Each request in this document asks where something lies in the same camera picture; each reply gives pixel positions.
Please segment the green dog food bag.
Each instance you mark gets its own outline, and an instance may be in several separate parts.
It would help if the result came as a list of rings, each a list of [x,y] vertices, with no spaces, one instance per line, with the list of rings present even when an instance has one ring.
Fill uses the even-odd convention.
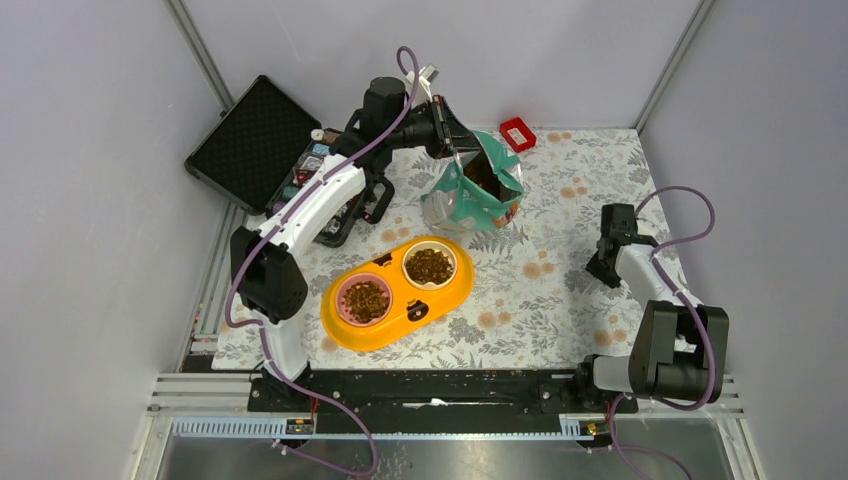
[[[421,209],[434,229],[491,231],[512,222],[524,195],[520,158],[492,135],[472,130],[421,197]]]

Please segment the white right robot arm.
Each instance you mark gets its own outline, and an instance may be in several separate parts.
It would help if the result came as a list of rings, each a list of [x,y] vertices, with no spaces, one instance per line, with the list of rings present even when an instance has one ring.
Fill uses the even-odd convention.
[[[614,392],[677,401],[681,409],[720,397],[729,316],[676,284],[654,253],[657,245],[639,232],[634,206],[602,207],[597,251],[586,270],[608,287],[627,286],[643,315],[629,354],[593,354],[579,365],[573,396],[583,410],[601,410]]]

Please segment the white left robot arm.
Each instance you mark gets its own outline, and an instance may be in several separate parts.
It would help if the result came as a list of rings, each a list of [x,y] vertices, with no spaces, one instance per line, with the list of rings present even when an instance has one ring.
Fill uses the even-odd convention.
[[[308,366],[297,318],[308,298],[302,272],[306,250],[349,200],[378,179],[399,149],[422,147],[435,159],[471,160],[485,154],[478,136],[434,95],[419,102],[419,81],[395,77],[371,81],[329,155],[294,197],[257,229],[231,237],[232,286],[226,304],[239,300],[248,317],[233,329],[259,329],[265,369],[277,379],[272,398],[288,411],[309,401],[310,385],[299,377]]]

